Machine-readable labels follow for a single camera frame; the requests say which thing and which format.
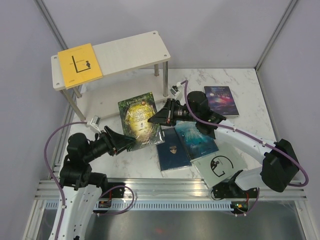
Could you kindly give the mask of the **green Alice Wonderland book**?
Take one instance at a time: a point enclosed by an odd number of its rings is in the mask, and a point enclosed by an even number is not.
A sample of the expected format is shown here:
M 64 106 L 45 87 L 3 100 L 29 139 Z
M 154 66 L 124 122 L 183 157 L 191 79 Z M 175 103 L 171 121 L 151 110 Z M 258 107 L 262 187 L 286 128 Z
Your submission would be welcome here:
M 161 126 L 148 122 L 157 113 L 152 92 L 119 101 L 117 105 L 123 134 L 135 138 L 131 152 L 165 142 Z

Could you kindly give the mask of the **navy blue hardcover book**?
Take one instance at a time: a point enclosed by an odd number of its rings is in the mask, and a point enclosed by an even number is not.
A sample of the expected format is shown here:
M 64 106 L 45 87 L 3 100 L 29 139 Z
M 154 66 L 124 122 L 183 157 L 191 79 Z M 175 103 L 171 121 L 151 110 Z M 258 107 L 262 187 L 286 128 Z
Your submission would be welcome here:
M 162 131 L 164 142 L 156 146 L 161 172 L 187 168 L 191 166 L 187 153 L 176 130 L 166 128 Z

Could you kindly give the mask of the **teal ocean cover book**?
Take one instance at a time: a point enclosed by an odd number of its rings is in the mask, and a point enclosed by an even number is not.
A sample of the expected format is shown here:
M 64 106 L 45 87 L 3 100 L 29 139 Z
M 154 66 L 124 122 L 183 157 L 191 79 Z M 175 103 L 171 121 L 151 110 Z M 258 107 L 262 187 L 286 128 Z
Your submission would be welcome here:
M 219 150 L 211 137 L 199 132 L 195 122 L 177 121 L 174 129 L 190 162 Z

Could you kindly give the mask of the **yellow Little Prince book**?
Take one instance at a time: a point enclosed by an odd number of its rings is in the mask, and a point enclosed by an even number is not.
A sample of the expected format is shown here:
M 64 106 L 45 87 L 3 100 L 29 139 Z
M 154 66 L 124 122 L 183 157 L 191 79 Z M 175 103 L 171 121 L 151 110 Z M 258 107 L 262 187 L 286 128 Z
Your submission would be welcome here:
M 57 53 L 66 89 L 98 80 L 103 77 L 91 43 Z

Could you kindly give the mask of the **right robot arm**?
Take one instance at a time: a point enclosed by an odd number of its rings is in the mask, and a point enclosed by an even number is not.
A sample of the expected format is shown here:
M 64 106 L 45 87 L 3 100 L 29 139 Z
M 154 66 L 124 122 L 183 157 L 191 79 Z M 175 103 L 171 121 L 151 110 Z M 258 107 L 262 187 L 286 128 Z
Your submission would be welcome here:
M 163 108 L 150 117 L 148 123 L 174 127 L 178 121 L 195 122 L 197 130 L 215 140 L 221 140 L 253 157 L 261 167 L 238 170 L 228 181 L 228 191 L 240 197 L 246 191 L 268 187 L 282 193 L 301 170 L 291 143 L 285 139 L 271 141 L 236 128 L 226 117 L 212 111 L 206 94 L 191 91 L 185 104 L 169 98 Z

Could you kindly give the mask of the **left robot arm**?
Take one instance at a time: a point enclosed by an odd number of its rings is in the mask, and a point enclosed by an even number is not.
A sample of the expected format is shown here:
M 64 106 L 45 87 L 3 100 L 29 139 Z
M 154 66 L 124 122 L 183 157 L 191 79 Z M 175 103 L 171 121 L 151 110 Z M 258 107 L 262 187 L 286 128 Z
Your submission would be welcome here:
M 59 176 L 48 168 L 59 190 L 50 240 L 83 240 L 92 214 L 114 215 L 113 211 L 95 211 L 98 200 L 112 197 L 117 190 L 128 190 L 131 194 L 133 190 L 124 183 L 109 183 L 107 175 L 93 172 L 90 163 L 104 154 L 113 157 L 129 151 L 135 143 L 135 138 L 117 133 L 108 126 L 97 132 L 94 140 L 88 140 L 81 132 L 68 138 L 67 154 Z

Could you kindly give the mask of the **white two-tier shelf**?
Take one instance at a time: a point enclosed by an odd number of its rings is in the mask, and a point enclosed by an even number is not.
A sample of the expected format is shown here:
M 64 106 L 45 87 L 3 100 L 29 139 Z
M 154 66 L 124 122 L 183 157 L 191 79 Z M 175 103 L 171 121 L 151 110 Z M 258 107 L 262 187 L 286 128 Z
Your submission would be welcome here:
M 81 93 L 65 87 L 60 61 L 51 57 L 52 85 L 62 93 L 81 121 L 102 119 L 119 113 L 118 102 L 151 92 L 155 102 L 168 98 L 168 61 L 171 55 L 158 31 L 113 40 L 93 46 L 103 85 Z

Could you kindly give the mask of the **purple galaxy cover book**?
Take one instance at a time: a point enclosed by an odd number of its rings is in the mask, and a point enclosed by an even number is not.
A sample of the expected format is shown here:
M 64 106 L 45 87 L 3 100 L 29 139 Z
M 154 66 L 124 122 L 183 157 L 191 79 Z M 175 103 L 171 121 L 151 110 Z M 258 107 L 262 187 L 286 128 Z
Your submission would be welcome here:
M 229 86 L 204 86 L 210 109 L 224 117 L 238 117 L 235 100 Z

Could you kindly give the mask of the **white book black circle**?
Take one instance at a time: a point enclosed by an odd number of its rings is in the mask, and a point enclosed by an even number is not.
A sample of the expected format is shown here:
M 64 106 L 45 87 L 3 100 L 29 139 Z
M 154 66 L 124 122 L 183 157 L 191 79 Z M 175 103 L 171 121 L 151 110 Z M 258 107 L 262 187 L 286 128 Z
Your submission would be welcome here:
M 209 188 L 247 168 L 244 158 L 226 142 L 218 145 L 218 151 L 193 160 L 192 165 Z

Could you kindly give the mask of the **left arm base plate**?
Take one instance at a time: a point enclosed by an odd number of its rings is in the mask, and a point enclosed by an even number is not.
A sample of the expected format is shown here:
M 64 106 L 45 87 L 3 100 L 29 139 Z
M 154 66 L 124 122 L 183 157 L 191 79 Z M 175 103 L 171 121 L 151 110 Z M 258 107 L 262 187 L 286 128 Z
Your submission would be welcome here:
M 106 189 L 102 190 L 102 196 L 100 198 L 107 200 L 123 198 L 125 193 L 124 185 L 124 182 L 109 182 L 106 185 Z

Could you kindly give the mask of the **aluminium frame rail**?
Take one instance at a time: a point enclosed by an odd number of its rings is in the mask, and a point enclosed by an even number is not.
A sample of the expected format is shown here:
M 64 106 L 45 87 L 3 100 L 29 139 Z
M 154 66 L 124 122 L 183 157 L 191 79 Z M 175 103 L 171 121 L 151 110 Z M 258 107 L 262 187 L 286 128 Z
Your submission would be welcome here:
M 110 178 L 110 182 L 124 183 L 131 188 L 137 200 L 211 200 L 211 189 L 202 179 L 167 178 Z M 300 187 L 287 187 L 282 193 L 267 187 L 260 188 L 260 201 L 306 201 L 307 195 Z

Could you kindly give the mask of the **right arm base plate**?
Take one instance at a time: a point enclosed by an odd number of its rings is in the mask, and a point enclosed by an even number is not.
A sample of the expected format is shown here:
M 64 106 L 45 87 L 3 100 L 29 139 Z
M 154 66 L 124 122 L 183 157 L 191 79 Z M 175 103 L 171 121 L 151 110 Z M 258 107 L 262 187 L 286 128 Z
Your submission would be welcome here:
M 212 187 L 211 193 L 214 200 L 254 199 L 258 196 L 258 189 L 242 190 L 237 185 L 230 186 L 227 182 L 220 182 Z

